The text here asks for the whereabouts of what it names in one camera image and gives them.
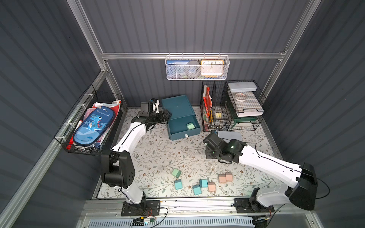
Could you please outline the teal drawer cabinet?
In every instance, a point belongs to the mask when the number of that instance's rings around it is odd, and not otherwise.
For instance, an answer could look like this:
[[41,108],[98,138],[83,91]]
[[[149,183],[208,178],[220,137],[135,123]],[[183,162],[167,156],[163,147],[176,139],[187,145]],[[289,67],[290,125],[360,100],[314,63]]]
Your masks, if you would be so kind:
[[171,113],[169,121],[180,119],[195,114],[195,111],[186,95],[165,98],[162,100],[162,107]]

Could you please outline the light green plug two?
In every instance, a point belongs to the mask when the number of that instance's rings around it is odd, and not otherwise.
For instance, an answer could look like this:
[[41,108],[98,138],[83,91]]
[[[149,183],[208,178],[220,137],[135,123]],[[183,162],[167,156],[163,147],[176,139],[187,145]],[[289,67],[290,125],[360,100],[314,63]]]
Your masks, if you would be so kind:
[[187,129],[188,129],[188,130],[193,130],[193,129],[195,129],[194,124],[193,124],[193,123],[188,123],[188,124],[187,124]]

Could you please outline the light green plug one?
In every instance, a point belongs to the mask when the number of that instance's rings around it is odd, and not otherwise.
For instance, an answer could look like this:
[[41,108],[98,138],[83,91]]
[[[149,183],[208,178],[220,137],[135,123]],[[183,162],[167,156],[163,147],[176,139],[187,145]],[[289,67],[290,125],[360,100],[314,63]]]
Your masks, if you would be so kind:
[[181,171],[179,169],[174,168],[172,171],[172,176],[174,176],[175,178],[179,178],[181,176]]

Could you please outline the teal plug one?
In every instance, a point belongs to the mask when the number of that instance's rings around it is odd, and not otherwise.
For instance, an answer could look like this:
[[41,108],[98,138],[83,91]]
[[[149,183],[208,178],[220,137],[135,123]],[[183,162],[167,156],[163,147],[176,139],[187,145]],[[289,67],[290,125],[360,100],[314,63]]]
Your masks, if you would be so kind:
[[183,184],[182,184],[182,181],[181,180],[175,180],[174,181],[174,186],[175,186],[175,189],[176,190],[180,190],[183,188]]

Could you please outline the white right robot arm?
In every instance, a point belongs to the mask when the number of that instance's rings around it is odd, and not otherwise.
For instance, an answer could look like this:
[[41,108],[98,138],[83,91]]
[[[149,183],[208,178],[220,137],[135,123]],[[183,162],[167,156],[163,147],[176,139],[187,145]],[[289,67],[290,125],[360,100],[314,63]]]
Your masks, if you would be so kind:
[[255,212],[273,205],[291,203],[300,209],[312,211],[317,199],[318,180],[313,165],[289,163],[257,150],[247,142],[231,139],[228,142],[215,133],[203,140],[208,159],[220,163],[250,166],[280,180],[280,186],[262,189],[254,188],[249,207]]

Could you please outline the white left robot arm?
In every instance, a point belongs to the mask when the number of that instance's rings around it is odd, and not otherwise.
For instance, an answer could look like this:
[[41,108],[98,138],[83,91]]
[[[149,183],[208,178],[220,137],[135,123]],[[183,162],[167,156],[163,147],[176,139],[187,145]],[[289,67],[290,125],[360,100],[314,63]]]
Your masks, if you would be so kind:
[[101,180],[110,187],[118,187],[127,203],[142,207],[145,193],[134,182],[135,168],[132,161],[134,152],[140,139],[156,124],[168,122],[171,112],[164,109],[148,116],[136,116],[122,137],[111,148],[110,152],[101,156]]

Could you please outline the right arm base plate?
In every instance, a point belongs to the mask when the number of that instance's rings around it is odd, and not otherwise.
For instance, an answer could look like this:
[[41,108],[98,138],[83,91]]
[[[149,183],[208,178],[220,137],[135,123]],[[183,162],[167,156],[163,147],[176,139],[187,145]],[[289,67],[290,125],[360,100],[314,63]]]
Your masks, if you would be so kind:
[[265,207],[256,201],[251,202],[250,198],[235,198],[233,207],[237,213],[273,213],[273,206]]

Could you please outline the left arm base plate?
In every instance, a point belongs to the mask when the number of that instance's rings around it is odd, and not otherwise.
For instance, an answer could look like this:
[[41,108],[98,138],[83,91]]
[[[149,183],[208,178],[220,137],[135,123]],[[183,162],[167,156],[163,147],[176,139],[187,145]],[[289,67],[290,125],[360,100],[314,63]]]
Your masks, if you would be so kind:
[[159,200],[147,200],[137,205],[125,201],[121,210],[121,216],[157,216],[160,213],[160,208],[161,202]]

